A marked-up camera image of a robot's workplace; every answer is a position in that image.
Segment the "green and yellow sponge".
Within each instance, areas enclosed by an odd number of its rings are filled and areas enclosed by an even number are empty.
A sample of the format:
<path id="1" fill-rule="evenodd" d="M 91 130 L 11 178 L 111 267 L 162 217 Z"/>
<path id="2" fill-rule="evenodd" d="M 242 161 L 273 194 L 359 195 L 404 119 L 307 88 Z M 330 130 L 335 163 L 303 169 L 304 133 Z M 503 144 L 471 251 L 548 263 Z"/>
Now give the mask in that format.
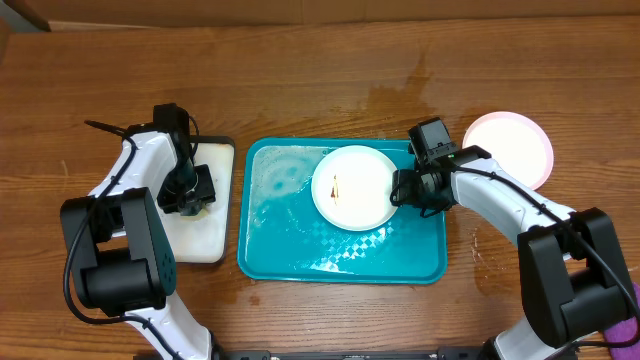
<path id="1" fill-rule="evenodd" d="M 202 210 L 200 204 L 185 206 L 180 210 L 182 216 L 197 216 Z"/>

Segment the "white plate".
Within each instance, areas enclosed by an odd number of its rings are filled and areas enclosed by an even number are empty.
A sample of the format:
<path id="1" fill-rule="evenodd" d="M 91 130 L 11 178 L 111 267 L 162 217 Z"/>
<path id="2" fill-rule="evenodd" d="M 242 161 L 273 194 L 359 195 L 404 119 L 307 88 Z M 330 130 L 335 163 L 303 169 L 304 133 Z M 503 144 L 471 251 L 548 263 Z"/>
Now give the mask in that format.
<path id="1" fill-rule="evenodd" d="M 337 148 L 316 166 L 311 196 L 318 212 L 332 225 L 367 231 L 395 214 L 391 204 L 396 165 L 381 151 L 363 145 Z"/>
<path id="2" fill-rule="evenodd" d="M 550 177 L 554 151 L 544 130 L 528 117 L 507 111 L 485 114 L 467 129 L 462 147 L 488 151 L 510 176 L 536 190 Z"/>

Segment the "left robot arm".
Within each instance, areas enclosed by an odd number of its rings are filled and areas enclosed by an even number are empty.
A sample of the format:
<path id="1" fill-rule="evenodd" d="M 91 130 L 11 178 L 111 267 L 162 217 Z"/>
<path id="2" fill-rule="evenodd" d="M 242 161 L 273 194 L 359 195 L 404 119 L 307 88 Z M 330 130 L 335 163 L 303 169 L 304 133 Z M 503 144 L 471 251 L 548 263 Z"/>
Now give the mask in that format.
<path id="1" fill-rule="evenodd" d="M 194 216 L 215 199 L 188 132 L 116 128 L 122 153 L 89 195 L 60 209 L 67 248 L 63 296 L 91 325 L 127 323 L 164 359 L 215 359 L 211 332 L 176 290 L 176 260 L 161 212 Z"/>

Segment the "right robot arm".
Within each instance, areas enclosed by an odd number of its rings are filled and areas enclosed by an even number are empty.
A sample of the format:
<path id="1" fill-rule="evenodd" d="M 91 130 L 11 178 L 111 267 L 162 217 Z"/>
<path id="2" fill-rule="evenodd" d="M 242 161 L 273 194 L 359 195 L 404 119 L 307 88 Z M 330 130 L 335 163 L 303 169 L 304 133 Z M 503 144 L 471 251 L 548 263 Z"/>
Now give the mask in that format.
<path id="1" fill-rule="evenodd" d="M 517 248 L 524 317 L 488 340 L 481 359 L 571 359 L 590 335 L 639 318 L 639 305 L 608 215 L 575 211 L 508 175 L 478 146 L 413 149 L 392 175 L 390 201 L 428 218 L 460 205 Z"/>

